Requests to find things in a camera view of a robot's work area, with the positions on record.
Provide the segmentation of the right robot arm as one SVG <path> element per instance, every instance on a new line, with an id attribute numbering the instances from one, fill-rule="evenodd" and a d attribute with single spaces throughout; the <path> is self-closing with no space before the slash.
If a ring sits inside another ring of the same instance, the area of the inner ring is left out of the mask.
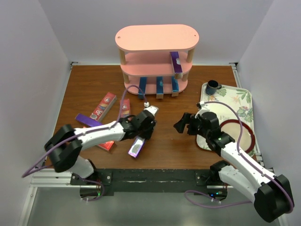
<path id="1" fill-rule="evenodd" d="M 289 180 L 284 175 L 276 176 L 243 151 L 221 130 L 215 113 L 184 113 L 174 128 L 178 133 L 187 128 L 189 135 L 200 135 L 206 140 L 209 148 L 224 159 L 214 165 L 210 181 L 215 185 L 224 182 L 233 186 L 253 204 L 263 220 L 270 223 L 293 211 Z"/>

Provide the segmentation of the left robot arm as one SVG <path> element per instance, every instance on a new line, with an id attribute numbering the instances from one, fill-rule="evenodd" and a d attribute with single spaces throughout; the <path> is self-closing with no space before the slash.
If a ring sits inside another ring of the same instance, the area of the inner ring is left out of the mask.
<path id="1" fill-rule="evenodd" d="M 108 141 L 123 141 L 143 137 L 150 139 L 156 125 L 158 108 L 149 106 L 130 118 L 120 118 L 111 123 L 90 127 L 62 126 L 45 144 L 44 148 L 57 173 L 69 171 L 80 176 L 87 185 L 97 181 L 92 162 L 82 158 L 81 151 Z"/>

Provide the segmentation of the purple toothpaste box with label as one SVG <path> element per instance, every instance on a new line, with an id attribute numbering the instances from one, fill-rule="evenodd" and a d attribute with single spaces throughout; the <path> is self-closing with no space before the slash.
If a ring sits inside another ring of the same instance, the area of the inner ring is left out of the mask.
<path id="1" fill-rule="evenodd" d="M 131 148 L 128 151 L 128 154 L 131 157 L 136 158 L 139 152 L 141 151 L 142 147 L 144 146 L 145 142 L 146 142 L 145 138 L 136 137 L 134 143 L 132 144 Z"/>

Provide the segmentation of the blue toothpaste box with label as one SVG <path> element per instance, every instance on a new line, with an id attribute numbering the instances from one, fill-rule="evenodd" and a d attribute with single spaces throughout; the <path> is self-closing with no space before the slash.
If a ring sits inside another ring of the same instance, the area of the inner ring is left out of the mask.
<path id="1" fill-rule="evenodd" d="M 138 89 L 138 97 L 140 99 L 144 99 L 146 84 L 147 84 L 147 77 L 141 77 L 139 80 L 139 89 Z"/>

